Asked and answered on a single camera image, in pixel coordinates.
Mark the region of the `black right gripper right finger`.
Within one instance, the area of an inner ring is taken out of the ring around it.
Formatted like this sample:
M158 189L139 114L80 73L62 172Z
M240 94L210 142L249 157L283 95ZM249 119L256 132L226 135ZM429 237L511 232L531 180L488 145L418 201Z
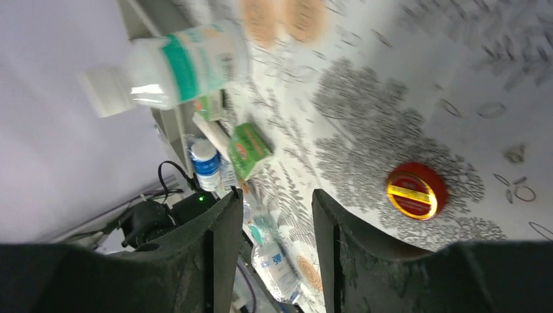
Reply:
M326 191L312 214L328 312L551 312L550 241L468 241L430 252L353 215Z

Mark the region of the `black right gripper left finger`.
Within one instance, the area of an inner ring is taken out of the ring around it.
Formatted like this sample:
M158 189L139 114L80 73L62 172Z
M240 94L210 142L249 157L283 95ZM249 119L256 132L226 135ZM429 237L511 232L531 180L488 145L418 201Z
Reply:
M234 188L133 252L68 244L1 246L2 312L229 312L242 239Z

